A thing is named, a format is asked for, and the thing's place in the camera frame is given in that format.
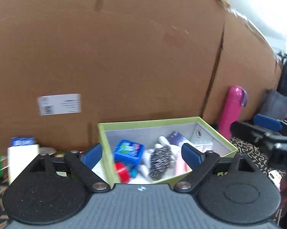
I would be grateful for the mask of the white box with barcode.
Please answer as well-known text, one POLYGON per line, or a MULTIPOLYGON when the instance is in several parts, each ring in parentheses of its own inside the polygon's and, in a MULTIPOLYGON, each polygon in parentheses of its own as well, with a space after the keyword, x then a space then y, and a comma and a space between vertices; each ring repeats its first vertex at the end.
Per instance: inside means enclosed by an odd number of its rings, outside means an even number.
POLYGON ((11 184, 39 154, 39 145, 12 146, 8 148, 8 180, 11 184))

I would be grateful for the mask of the red round cap item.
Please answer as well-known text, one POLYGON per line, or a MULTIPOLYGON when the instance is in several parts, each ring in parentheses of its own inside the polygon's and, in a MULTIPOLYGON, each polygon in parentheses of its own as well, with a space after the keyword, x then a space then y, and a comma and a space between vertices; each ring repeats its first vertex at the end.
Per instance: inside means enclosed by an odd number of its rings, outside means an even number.
POLYGON ((114 167, 120 182, 123 184, 127 184, 130 180, 130 173, 128 168, 121 162, 116 162, 114 164, 114 167))

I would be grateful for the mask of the steel wool scrubber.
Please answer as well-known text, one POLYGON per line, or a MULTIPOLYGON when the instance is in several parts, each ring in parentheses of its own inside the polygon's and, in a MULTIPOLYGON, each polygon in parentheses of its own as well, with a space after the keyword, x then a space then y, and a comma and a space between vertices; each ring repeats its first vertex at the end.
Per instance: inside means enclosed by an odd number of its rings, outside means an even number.
POLYGON ((169 145, 157 148, 150 156, 149 177, 152 180, 161 179, 171 165, 172 151, 169 145))

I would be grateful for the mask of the blue small packet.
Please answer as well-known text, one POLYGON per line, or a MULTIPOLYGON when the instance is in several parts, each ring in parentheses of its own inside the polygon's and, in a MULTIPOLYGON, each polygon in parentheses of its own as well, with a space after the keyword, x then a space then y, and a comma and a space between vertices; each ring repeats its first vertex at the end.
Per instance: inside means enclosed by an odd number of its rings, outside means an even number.
POLYGON ((122 139, 115 147, 113 153, 114 160, 138 165, 141 163, 144 150, 145 146, 143 144, 122 139))

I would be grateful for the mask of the blue white medicine box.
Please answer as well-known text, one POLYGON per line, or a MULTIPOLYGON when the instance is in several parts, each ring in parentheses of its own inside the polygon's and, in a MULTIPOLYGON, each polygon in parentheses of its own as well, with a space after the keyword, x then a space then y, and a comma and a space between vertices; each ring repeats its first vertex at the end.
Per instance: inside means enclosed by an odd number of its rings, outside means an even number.
POLYGON ((35 145, 37 144, 36 139, 32 138, 24 138, 24 137, 14 137, 11 139, 11 147, 13 146, 26 146, 26 145, 35 145))

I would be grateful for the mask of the black patterned tablecloth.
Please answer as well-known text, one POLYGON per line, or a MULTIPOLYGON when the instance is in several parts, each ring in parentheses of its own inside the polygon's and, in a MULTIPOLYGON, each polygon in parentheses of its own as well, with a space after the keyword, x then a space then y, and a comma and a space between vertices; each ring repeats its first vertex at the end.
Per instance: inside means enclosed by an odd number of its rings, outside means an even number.
MULTIPOLYGON (((272 168, 267 166, 268 157, 263 154, 258 147, 239 138, 232 138, 231 143, 238 148, 239 152, 247 155, 264 174, 272 171, 272 168)), ((3 177, 0 179, 0 228, 4 228, 9 222, 9 218, 2 204, 2 196, 8 187, 7 171, 4 171, 3 177)))

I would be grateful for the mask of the pink thermos bottle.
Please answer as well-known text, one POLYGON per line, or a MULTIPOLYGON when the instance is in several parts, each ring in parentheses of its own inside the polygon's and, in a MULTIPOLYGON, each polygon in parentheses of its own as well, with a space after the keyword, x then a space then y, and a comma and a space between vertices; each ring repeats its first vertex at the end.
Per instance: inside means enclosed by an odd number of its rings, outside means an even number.
POLYGON ((247 102, 248 95, 243 88, 240 86, 232 86, 229 88, 218 122, 218 131, 227 140, 231 138, 231 124, 238 120, 241 110, 247 106, 247 102))

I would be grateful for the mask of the white shipping label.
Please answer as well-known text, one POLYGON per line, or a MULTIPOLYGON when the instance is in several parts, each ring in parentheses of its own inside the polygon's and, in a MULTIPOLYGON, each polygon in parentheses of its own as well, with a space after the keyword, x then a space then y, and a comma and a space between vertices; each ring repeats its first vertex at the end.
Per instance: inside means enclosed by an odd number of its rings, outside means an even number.
POLYGON ((41 116, 81 113, 80 94, 41 96, 37 102, 41 116))

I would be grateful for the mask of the light green open box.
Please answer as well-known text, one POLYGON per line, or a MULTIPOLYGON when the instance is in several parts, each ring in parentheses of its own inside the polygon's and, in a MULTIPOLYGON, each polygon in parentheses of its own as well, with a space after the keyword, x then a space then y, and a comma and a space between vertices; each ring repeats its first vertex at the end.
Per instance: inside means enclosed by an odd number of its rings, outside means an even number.
POLYGON ((200 117, 146 120, 137 122, 98 124, 99 141, 103 147, 103 156, 99 165, 105 181, 109 185, 119 183, 114 169, 114 150, 121 140, 126 139, 144 145, 151 152, 159 137, 169 139, 172 134, 181 134, 184 140, 198 146, 201 152, 212 150, 221 157, 233 157, 238 149, 200 117))

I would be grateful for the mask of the large brown cardboard box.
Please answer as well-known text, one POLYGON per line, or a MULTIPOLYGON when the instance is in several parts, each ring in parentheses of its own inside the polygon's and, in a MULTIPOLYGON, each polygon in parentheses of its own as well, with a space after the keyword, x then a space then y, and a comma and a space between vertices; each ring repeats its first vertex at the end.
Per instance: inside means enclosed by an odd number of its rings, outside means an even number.
POLYGON ((0 0, 0 153, 14 136, 87 148, 101 122, 214 123, 232 85, 250 119, 280 75, 225 0, 0 0), (63 94, 81 95, 81 113, 40 115, 38 97, 63 94))

